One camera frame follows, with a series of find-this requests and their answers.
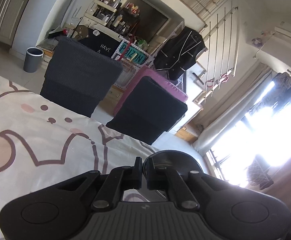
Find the sign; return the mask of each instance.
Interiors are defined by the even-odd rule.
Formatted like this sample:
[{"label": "sign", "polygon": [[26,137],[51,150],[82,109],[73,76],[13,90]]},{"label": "sign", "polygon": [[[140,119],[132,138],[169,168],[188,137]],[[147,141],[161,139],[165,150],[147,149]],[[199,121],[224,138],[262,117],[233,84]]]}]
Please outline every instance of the sign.
[{"label": "sign", "polygon": [[111,57],[120,45],[119,41],[107,34],[89,28],[89,37],[79,40],[79,42],[97,53]]},{"label": "sign", "polygon": [[[123,53],[123,51],[125,50],[125,48],[127,47],[128,43],[124,42],[120,48],[119,48],[119,52]],[[133,58],[133,62],[137,63],[139,65],[142,65],[146,60],[147,60],[147,55],[144,54],[143,52],[139,51],[138,49],[130,46],[127,50],[127,52],[125,53],[125,57],[127,57],[128,59],[131,59],[134,55],[136,54],[136,56]]]}]

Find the curtain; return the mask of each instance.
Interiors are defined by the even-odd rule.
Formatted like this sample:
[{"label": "curtain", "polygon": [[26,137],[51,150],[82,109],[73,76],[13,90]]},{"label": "curtain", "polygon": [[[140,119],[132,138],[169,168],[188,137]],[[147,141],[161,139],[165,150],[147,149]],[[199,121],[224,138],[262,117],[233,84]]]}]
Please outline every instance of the curtain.
[{"label": "curtain", "polygon": [[216,106],[212,113],[215,120],[203,130],[198,140],[193,143],[194,149],[204,156],[221,136],[234,127],[258,100],[272,79],[268,66],[260,64],[221,106]]}]

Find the hanging laundry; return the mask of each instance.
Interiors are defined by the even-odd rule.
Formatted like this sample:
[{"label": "hanging laundry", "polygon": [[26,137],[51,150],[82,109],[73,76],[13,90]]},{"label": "hanging laundry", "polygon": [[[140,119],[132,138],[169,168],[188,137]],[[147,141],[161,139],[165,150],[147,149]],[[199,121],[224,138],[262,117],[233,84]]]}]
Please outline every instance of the hanging laundry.
[{"label": "hanging laundry", "polygon": [[184,27],[182,32],[167,41],[154,60],[156,70],[167,70],[170,80],[177,80],[196,63],[196,56],[206,51],[202,36]]}]

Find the ribbed plastic surface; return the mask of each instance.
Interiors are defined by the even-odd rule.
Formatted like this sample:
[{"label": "ribbed plastic surface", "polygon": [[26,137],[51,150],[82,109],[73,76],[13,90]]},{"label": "ribbed plastic surface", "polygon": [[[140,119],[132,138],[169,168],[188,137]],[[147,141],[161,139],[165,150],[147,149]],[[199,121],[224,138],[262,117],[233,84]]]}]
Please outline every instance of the ribbed plastic surface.
[{"label": "ribbed plastic surface", "polygon": [[113,211],[92,216],[73,240],[194,240],[220,239],[200,216],[182,212],[172,202],[120,202]]}]

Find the wooden table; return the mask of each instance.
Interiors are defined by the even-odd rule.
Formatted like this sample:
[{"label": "wooden table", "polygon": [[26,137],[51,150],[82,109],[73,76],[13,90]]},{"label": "wooden table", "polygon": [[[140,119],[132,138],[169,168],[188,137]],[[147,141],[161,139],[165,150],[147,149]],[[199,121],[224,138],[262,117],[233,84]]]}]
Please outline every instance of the wooden table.
[{"label": "wooden table", "polygon": [[[133,166],[137,156],[156,151],[0,76],[0,210],[22,195],[89,170]],[[125,192],[124,200],[143,199],[136,194]]]}]

